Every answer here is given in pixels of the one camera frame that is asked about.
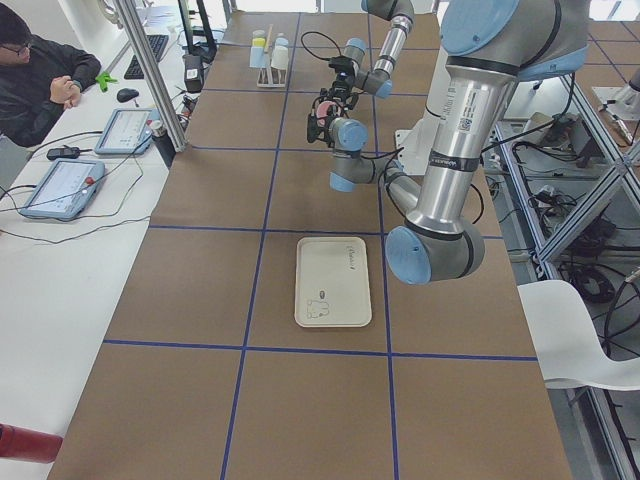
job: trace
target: white desk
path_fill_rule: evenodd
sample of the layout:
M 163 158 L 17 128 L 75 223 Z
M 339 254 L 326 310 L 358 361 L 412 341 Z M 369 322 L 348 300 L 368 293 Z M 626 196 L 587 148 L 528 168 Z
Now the white desk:
M 135 108 L 133 102 L 116 101 L 120 88 L 135 88 L 140 92 L 136 99 L 140 107 L 153 106 L 144 80 L 124 80 L 131 55 L 129 49 L 111 72 L 119 82 L 110 83 L 104 93 L 98 85 L 87 90 L 81 104 L 63 114 L 45 142 L 102 130 L 114 108 Z M 160 68 L 173 97 L 179 92 L 176 86 L 184 87 L 184 67 L 175 34 Z M 92 148 L 97 139 L 97 135 L 82 136 L 59 145 Z M 36 184 L 50 166 L 45 155 L 53 146 L 36 152 L 14 185 Z M 111 171 L 123 157 L 101 159 Z M 14 211 L 0 211 L 0 228 L 57 241 L 100 226 L 145 218 L 155 207 L 168 172 L 153 144 L 138 161 L 143 176 L 113 217 L 60 223 L 28 220 Z M 135 161 L 127 159 L 107 177 L 83 215 L 115 212 L 139 174 Z M 17 191 L 14 198 L 21 205 L 28 195 L 26 190 Z M 0 210 L 11 207 L 8 198 L 0 202 Z M 0 423 L 64 436 L 147 225 L 148 220 L 143 220 L 59 245 L 0 234 Z M 0 459 L 0 478 L 43 480 L 51 465 Z

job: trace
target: green object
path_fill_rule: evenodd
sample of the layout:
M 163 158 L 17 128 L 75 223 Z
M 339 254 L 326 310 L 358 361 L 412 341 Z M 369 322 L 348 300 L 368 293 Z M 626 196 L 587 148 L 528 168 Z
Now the green object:
M 116 80 L 115 78 L 113 78 L 109 72 L 102 72 L 100 75 L 98 75 L 96 77 L 96 82 L 98 82 L 98 85 L 100 85 L 100 90 L 102 90 L 103 92 L 106 92 L 107 90 L 109 90 L 109 83 L 116 83 L 118 80 Z

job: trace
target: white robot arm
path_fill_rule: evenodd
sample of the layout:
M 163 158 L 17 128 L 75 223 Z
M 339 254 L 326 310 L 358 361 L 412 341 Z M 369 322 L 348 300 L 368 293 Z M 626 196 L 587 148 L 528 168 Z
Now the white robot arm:
M 354 95 L 351 89 L 356 87 L 388 96 L 393 69 L 413 28 L 409 0 L 363 0 L 362 7 L 391 21 L 380 57 L 372 72 L 362 72 L 364 43 L 349 41 L 345 55 L 332 65 L 336 82 L 314 102 L 308 140 L 320 138 L 333 148 L 334 189 L 350 191 L 357 183 L 376 182 L 383 176 L 392 200 L 405 215 L 405 225 L 393 229 L 386 241 L 387 261 L 401 281 L 425 284 L 463 277 L 475 271 L 484 257 L 482 236 L 461 212 L 491 128 L 519 81 L 556 77 L 582 66 L 589 0 L 450 2 L 441 39 L 449 55 L 446 68 L 451 81 L 422 186 L 388 160 L 360 156 L 367 129 L 347 117 L 355 102 L 345 103 L 345 92 L 347 97 Z M 338 84 L 346 87 L 340 90 Z

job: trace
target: white tray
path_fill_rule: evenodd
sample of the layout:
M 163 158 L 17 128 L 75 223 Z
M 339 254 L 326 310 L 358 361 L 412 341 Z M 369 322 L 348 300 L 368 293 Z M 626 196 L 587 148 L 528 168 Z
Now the white tray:
M 363 327 L 371 321 L 365 243 L 357 237 L 298 242 L 294 317 L 302 327 Z

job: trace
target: black jacket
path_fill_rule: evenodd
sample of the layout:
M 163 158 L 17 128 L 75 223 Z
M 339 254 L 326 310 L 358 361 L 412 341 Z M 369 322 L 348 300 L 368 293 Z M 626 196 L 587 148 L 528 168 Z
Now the black jacket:
M 23 147 L 44 140 L 63 112 L 49 100 L 51 80 L 70 75 L 84 90 L 95 83 L 100 62 L 70 45 L 33 37 L 27 65 L 0 65 L 0 132 Z

